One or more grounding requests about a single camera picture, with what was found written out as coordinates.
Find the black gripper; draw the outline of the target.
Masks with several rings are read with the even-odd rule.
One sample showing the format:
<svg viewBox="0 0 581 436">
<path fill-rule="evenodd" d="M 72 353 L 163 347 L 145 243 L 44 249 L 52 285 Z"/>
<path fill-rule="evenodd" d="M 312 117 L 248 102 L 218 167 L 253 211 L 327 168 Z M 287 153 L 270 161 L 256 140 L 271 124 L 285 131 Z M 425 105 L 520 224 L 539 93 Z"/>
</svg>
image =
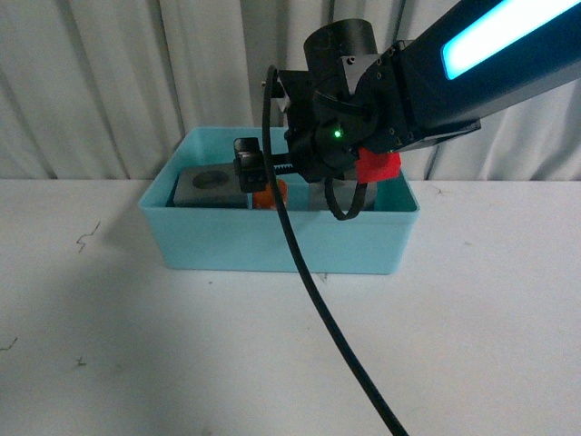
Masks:
<svg viewBox="0 0 581 436">
<path fill-rule="evenodd" d="M 289 99 L 287 161 L 307 182 L 319 182 L 354 168 L 359 150 L 379 151 L 378 78 L 364 74 L 350 94 L 344 75 L 329 89 L 313 84 L 307 72 L 274 70 L 271 96 Z M 236 138 L 234 172 L 243 193 L 266 190 L 268 176 L 259 140 Z"/>
</svg>

